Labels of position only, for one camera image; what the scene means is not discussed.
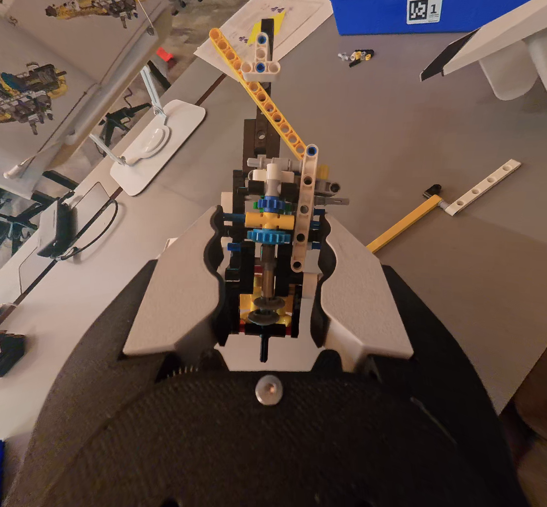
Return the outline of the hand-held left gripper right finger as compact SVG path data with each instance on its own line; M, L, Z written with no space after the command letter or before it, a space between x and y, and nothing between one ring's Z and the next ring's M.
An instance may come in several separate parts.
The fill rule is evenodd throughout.
M369 355L409 360L414 350L379 259L330 213L319 233L322 276L310 319L316 346L335 352L349 373Z

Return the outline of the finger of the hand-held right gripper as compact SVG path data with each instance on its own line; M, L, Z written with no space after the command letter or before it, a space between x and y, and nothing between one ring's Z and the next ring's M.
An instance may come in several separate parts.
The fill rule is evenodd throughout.
M546 87L546 0L530 0L450 43L421 73L425 81L478 62L502 101Z

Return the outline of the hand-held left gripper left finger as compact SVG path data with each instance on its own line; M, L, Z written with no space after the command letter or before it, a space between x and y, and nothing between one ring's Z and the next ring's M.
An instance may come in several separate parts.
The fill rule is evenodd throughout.
M214 321L222 308L224 281L220 205L209 208L158 258L123 353L174 352L200 356L218 343Z

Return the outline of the lego technic model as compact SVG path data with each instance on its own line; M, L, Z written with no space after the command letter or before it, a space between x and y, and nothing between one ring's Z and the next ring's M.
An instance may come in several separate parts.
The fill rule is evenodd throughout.
M276 22L258 22L250 60L220 29L209 33L256 105L256 117L244 120L242 165L233 170L231 192L222 194L223 241L230 254L224 311L230 334L260 339L261 363L268 360L270 339L298 337L301 303L315 297L321 278L304 272L305 258L322 247L325 207L349 203L336 196L340 185L318 163L318 147L303 142L271 98L281 73L274 60Z

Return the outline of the yellow lego beam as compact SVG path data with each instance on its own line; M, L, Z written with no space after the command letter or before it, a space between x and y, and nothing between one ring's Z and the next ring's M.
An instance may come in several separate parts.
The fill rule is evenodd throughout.
M376 253L380 249L384 248L387 244L393 241L396 237L400 236L405 230L414 225L417 221L427 215L443 203L443 199L439 195L433 195L427 198L417 208L407 214L405 217L396 222L392 227L386 230L383 234L366 245L366 248L371 253Z

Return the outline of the white lego beam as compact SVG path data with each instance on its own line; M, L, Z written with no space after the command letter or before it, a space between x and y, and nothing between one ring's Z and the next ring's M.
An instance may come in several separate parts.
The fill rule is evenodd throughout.
M510 159L482 181L477 183L473 188L457 198L453 203L448 204L442 200L437 206L449 216L455 216L457 213L460 213L460 211L475 202L475 200L479 197L487 193L490 189L502 182L502 180L504 180L507 176L515 172L521 165L521 162Z

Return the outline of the lego instruction booklet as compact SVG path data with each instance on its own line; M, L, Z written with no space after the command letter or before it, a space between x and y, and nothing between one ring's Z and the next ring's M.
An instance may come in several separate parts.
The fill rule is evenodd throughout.
M1 184L34 184L163 44L168 0L1 0Z

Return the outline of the black power adapter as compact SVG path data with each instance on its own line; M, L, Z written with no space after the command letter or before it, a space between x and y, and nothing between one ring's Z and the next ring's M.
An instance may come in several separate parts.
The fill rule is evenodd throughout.
M62 256L74 241L76 228L76 211L56 199L40 216L37 255L51 259Z

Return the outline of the white book stand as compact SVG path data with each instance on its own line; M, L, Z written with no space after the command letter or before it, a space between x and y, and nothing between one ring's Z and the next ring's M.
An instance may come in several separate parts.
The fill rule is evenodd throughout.
M116 156L94 134L89 137L114 164L111 176L129 195L139 195L152 182L160 170L186 142L205 118L203 107L180 100L160 103L149 66L140 72L152 101L154 118L126 148Z

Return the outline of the black battery charger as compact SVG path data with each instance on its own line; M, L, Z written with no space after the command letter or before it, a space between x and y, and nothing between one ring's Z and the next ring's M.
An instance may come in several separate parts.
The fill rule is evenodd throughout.
M27 337L1 330L1 378L4 378L26 352Z

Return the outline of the paper instruction sheet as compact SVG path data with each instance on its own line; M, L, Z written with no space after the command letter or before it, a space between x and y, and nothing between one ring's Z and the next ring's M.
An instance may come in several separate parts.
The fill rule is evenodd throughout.
M247 80L281 76L280 60L333 13L330 0L249 0L220 28L209 31L195 55L237 79L228 65L241 66Z

